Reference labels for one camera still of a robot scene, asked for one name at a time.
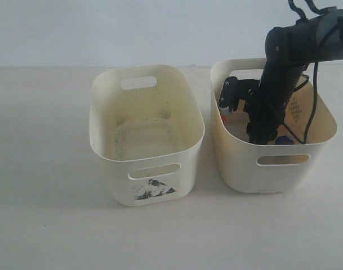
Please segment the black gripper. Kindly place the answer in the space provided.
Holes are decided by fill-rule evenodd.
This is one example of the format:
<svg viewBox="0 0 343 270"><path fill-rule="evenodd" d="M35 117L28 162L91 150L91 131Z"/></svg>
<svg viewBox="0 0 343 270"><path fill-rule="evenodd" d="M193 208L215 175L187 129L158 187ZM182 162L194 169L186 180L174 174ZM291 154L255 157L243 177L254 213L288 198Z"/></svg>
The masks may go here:
<svg viewBox="0 0 343 270"><path fill-rule="evenodd" d="M274 141L283 123L280 115L262 93L258 80L242 79L239 84L245 100L243 111L249 118L246 128L249 143L268 144Z"/></svg>

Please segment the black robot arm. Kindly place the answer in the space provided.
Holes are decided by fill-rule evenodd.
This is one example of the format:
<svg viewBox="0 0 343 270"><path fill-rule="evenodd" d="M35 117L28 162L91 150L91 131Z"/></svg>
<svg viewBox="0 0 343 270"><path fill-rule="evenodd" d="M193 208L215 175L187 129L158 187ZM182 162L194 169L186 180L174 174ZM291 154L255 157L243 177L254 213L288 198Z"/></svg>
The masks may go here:
<svg viewBox="0 0 343 270"><path fill-rule="evenodd" d="M332 9L288 27L274 27L265 40L260 80L243 79L249 142L266 145L277 136L302 73L311 64L343 60L343 9Z"/></svg>

